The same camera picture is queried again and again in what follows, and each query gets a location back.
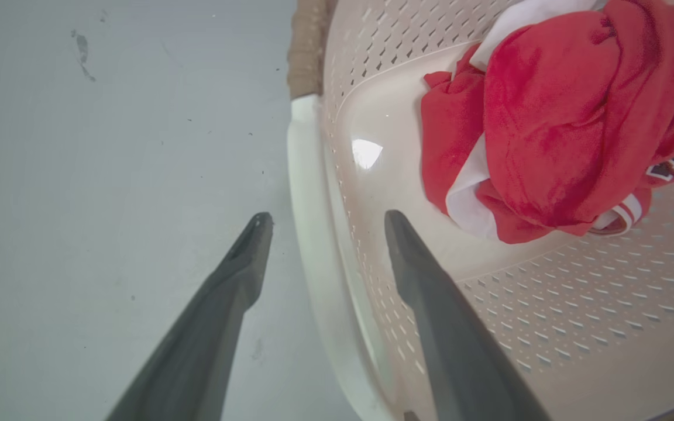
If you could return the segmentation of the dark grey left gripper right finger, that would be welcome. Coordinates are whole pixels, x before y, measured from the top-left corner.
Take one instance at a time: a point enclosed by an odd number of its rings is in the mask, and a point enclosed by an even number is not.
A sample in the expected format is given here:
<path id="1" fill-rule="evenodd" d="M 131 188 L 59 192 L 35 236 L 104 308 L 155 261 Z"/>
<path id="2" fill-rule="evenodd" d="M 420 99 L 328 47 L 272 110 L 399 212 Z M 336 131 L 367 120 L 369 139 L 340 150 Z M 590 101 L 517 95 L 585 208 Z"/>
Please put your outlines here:
<path id="1" fill-rule="evenodd" d="M 412 309 L 440 420 L 550 416 L 409 220 L 384 217 L 391 269 Z"/>

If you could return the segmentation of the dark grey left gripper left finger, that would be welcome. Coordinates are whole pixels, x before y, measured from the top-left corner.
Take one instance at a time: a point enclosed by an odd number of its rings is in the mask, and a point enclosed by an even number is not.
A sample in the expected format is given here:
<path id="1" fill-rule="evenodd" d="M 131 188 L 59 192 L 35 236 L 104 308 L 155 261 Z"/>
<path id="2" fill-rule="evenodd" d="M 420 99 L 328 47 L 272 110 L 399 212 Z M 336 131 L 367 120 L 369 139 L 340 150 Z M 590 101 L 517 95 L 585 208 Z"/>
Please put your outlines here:
<path id="1" fill-rule="evenodd" d="M 259 299 L 273 237 L 252 216 L 152 352 L 109 420 L 220 420 L 243 317 Z"/>

